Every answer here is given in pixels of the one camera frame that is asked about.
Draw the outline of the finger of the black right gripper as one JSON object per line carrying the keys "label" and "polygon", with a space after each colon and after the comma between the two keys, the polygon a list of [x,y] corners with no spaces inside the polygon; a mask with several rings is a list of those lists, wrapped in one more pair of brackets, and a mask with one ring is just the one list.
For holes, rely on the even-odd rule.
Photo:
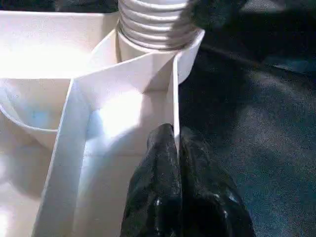
{"label": "finger of the black right gripper", "polygon": [[246,32],[249,19],[240,12],[245,4],[245,0],[193,0],[181,18],[208,32]]}

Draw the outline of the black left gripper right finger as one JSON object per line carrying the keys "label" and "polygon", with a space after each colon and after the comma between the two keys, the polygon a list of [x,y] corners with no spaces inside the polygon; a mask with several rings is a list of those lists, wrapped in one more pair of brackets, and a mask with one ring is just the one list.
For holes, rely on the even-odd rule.
{"label": "black left gripper right finger", "polygon": [[232,178],[198,135],[180,132],[185,237],[254,237],[252,220]]}

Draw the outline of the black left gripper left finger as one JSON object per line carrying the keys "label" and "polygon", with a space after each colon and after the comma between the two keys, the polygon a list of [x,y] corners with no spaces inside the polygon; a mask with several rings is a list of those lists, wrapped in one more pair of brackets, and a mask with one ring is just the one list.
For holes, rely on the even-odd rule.
{"label": "black left gripper left finger", "polygon": [[173,126],[165,123],[147,139],[147,150],[128,187],[122,237],[179,237],[182,184]]}

